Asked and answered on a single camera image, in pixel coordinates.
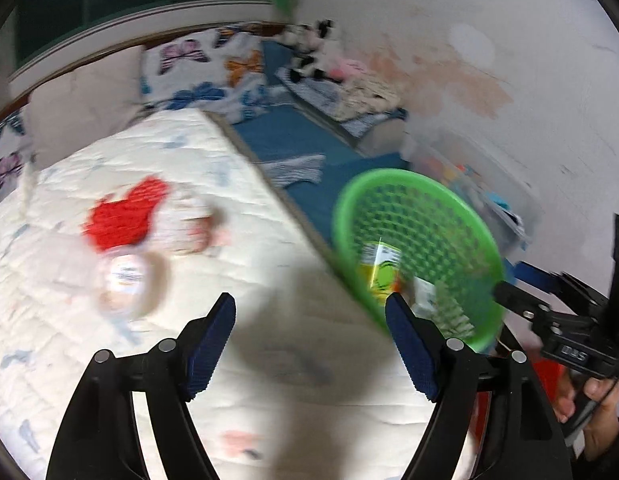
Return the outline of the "right hand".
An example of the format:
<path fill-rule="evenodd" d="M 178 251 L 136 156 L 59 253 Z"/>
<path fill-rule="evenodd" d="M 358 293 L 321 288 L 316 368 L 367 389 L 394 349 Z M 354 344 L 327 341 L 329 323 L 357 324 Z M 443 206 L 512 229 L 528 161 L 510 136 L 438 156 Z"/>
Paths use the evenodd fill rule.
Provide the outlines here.
<path fill-rule="evenodd" d="M 583 455 L 587 460 L 594 460 L 607 452 L 619 436 L 619 416 L 617 416 L 619 385 L 611 379 L 589 378 L 584 385 L 583 393 L 598 404 L 597 410 L 584 428 Z M 566 422 L 574 414 L 575 396 L 576 391 L 569 371 L 564 370 L 552 403 L 559 422 Z"/>

